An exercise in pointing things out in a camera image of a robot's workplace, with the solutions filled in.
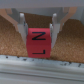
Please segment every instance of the cork surface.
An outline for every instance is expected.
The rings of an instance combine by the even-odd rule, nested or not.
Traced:
[[[30,28],[48,28],[52,17],[25,14]],[[14,26],[0,16],[0,54],[27,57],[26,46]],[[50,59],[84,63],[84,26],[69,19],[58,34]]]

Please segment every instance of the metal frame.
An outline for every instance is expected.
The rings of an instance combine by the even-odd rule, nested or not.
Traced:
[[[84,64],[0,55],[0,82],[84,84]]]

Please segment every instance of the red cube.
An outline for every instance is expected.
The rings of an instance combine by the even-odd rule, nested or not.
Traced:
[[[51,52],[50,28],[28,28],[26,47],[29,57],[49,58]]]

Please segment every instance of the brown surface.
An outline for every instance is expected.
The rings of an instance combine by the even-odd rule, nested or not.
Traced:
[[[25,14],[29,27],[46,28],[51,17]],[[28,56],[21,35],[11,23],[0,17],[0,54]],[[84,63],[84,26],[78,20],[68,20],[58,34],[51,58],[54,60]]]

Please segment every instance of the letter on red block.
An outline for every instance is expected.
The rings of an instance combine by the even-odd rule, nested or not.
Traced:
[[[49,28],[28,28],[27,52],[32,58],[49,58],[51,37]]]

